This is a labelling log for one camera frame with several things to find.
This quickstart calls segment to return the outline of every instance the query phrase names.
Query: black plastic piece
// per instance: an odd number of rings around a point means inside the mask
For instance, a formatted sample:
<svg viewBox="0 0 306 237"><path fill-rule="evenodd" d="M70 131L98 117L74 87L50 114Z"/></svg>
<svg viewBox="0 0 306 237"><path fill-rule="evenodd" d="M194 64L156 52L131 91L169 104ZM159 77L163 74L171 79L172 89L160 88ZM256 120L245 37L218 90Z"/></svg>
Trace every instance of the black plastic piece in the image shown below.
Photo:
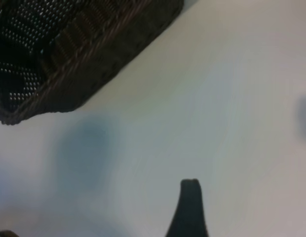
<svg viewBox="0 0 306 237"><path fill-rule="evenodd" d="M198 180L183 180L177 209L166 237L208 237Z"/></svg>

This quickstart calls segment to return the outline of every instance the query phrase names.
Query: dark brown basket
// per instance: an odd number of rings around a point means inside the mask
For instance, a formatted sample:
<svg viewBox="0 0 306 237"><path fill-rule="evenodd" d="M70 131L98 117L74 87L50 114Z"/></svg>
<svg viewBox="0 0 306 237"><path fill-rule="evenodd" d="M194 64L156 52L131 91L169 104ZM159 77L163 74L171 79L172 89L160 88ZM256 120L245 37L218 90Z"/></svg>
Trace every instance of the dark brown basket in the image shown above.
<svg viewBox="0 0 306 237"><path fill-rule="evenodd" d="M160 35L183 5L184 0L10 0L0 6L0 120L14 125L80 107Z"/></svg>

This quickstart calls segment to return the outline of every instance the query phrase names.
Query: white table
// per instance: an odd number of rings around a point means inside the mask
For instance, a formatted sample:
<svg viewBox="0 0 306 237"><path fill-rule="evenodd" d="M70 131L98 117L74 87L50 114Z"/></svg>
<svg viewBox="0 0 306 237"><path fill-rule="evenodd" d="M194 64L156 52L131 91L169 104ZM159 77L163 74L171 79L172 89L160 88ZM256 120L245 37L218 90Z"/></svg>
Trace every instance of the white table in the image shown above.
<svg viewBox="0 0 306 237"><path fill-rule="evenodd" d="M78 111L0 124L0 229L163 237L198 178L211 237L306 237L306 0L190 3Z"/></svg>

